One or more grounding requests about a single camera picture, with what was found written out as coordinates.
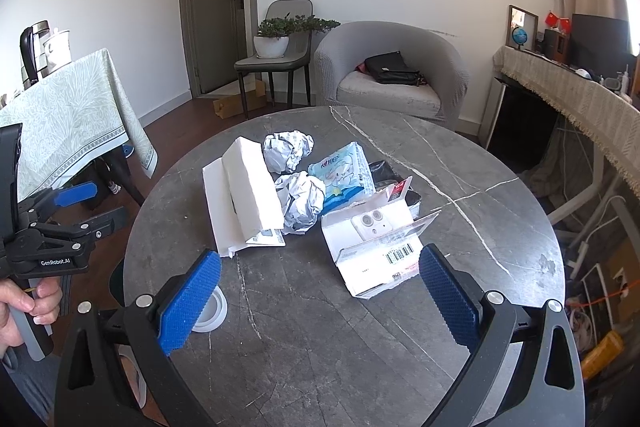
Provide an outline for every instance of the tablecloth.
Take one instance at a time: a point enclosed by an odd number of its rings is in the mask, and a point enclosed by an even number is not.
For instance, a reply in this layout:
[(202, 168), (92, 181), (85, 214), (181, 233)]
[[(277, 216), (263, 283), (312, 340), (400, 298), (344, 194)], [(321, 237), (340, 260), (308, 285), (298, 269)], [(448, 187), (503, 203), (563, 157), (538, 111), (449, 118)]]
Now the tablecloth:
[(158, 154), (136, 117), (106, 49), (50, 74), (0, 110), (0, 126), (22, 123), (18, 201), (68, 182), (91, 160), (129, 139), (150, 178)]
[(591, 138), (640, 198), (640, 112), (635, 107), (541, 55), (503, 46), (494, 55), (494, 67)]

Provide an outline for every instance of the blue textured pad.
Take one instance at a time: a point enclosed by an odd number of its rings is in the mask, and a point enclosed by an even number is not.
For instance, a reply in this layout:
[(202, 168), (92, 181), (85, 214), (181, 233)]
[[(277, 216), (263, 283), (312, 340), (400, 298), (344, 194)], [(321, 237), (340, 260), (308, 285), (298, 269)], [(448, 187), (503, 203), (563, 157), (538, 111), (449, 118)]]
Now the blue textured pad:
[(95, 183), (83, 183), (82, 185), (60, 190), (54, 198), (54, 203), (57, 206), (71, 206), (72, 204), (80, 203), (80, 201), (93, 198), (97, 193), (98, 187)]
[(191, 328), (220, 282), (221, 270), (220, 256), (209, 250), (165, 309), (160, 319), (158, 343), (167, 356), (184, 346)]
[(479, 342), (478, 311), (460, 290), (450, 269), (428, 246), (420, 252), (420, 277), (427, 286), (454, 340), (473, 352)]

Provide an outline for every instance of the potted plant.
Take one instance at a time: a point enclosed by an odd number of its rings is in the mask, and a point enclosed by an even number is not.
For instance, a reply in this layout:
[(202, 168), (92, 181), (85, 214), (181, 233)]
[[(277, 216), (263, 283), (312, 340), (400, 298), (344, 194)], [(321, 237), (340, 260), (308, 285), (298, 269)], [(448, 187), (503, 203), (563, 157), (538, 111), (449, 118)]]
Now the potted plant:
[(290, 18), (287, 14), (285, 17), (265, 19), (258, 26), (258, 35), (254, 37), (255, 51), (260, 58), (284, 57), (292, 33), (325, 32), (339, 25), (337, 21), (318, 19), (313, 15)]

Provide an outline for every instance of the gray armchair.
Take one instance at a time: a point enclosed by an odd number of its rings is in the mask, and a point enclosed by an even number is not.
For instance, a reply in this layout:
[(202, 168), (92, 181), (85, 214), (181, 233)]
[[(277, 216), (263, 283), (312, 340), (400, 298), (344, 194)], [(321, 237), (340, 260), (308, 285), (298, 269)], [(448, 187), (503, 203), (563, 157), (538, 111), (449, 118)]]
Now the gray armchair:
[[(377, 83), (355, 71), (367, 57), (400, 51), (428, 86)], [(416, 116), (455, 129), (469, 73), (449, 41), (428, 30), (362, 21), (332, 30), (314, 54), (318, 105), (358, 105)]]

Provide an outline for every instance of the globe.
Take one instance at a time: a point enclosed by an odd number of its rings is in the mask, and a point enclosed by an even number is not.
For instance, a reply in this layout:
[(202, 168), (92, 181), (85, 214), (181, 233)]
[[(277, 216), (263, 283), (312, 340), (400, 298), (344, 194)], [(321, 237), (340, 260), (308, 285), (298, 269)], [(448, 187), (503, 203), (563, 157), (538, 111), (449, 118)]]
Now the globe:
[(519, 46), (523, 45), (525, 42), (527, 42), (527, 40), (529, 40), (527, 32), (524, 31), (524, 28), (522, 28), (521, 26), (516, 26), (513, 29), (513, 32), (511, 32), (511, 38), (513, 38), (513, 42), (515, 42)]

